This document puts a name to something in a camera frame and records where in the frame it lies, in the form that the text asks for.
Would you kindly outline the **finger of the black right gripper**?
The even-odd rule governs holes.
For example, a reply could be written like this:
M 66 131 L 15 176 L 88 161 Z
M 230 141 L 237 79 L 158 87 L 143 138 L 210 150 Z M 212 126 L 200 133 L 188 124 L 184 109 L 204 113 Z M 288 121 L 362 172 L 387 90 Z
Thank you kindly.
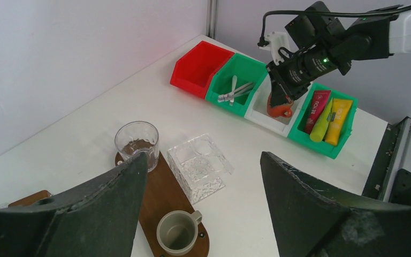
M 269 99 L 269 106 L 276 107 L 290 103 L 291 100 L 286 95 L 284 88 L 280 85 L 280 83 L 271 80 L 271 94 Z

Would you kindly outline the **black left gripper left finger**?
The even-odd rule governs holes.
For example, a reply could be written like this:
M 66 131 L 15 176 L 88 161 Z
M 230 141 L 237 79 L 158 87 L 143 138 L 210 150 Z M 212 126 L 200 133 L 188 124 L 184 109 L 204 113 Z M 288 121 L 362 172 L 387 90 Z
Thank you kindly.
M 30 206 L 0 209 L 0 256 L 130 256 L 147 157 Z

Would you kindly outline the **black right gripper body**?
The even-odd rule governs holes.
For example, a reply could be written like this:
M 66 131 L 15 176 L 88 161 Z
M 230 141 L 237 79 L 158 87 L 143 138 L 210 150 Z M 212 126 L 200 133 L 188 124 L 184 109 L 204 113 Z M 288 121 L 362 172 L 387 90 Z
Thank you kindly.
M 315 79 L 336 69 L 345 75 L 350 68 L 350 60 L 339 60 L 324 46 L 315 46 L 305 52 L 292 53 L 278 66 L 273 61 L 266 65 L 270 82 L 274 80 L 280 83 L 292 101 L 305 94 Z

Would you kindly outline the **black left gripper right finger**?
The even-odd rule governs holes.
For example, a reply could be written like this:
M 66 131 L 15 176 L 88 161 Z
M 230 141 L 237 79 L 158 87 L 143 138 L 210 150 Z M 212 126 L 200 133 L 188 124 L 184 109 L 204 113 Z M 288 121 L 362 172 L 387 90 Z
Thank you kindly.
M 260 165 L 280 256 L 411 256 L 411 206 L 342 190 L 271 152 Z

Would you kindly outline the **orange ceramic cup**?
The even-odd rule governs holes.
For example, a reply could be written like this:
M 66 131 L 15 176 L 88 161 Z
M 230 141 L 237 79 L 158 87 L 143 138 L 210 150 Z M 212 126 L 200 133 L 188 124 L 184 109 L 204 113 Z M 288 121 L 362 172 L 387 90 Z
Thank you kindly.
M 272 107 L 270 105 L 271 103 L 271 98 L 272 94 L 269 95 L 268 100 L 267 100 L 267 114 L 273 118 L 291 118 L 293 115 L 291 107 L 294 104 L 294 101 L 288 100 L 287 103 L 282 104 L 282 105 L 277 105 L 275 107 Z

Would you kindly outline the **grey ceramic cup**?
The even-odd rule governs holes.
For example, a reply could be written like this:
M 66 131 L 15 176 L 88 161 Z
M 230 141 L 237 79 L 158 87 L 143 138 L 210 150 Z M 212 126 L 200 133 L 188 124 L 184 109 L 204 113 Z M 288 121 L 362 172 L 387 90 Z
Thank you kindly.
M 160 247 L 172 256 L 182 256 L 190 252 L 195 245 L 202 214 L 196 210 L 188 213 L 174 210 L 164 215 L 156 229 L 156 238 Z

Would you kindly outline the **clear glass tumbler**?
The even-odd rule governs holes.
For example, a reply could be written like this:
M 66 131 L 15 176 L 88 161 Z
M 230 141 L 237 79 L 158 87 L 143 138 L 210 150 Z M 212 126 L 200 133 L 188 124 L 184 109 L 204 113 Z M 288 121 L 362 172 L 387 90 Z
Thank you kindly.
M 115 146 L 123 160 L 128 160 L 139 153 L 145 153 L 148 172 L 153 171 L 158 164 L 158 142 L 158 129 L 153 124 L 142 120 L 122 126 L 114 139 Z

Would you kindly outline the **clear textured acrylic holder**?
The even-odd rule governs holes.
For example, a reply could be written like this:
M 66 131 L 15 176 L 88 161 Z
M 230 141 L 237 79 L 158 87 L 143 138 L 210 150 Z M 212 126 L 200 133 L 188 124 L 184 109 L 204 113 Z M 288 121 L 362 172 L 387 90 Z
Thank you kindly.
M 208 134 L 170 148 L 166 160 L 192 205 L 224 188 L 221 175 L 234 172 Z

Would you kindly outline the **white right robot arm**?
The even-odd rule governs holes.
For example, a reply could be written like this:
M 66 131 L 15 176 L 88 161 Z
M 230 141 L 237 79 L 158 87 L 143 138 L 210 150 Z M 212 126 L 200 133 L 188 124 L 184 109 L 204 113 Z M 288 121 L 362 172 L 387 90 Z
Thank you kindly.
M 346 75 L 352 61 L 411 52 L 411 5 L 338 13 L 317 1 L 304 11 L 279 10 L 277 14 L 293 16 L 285 30 L 298 49 L 291 52 L 260 37 L 258 45 L 270 46 L 275 53 L 267 64 L 272 108 L 298 100 L 314 80 L 334 70 Z

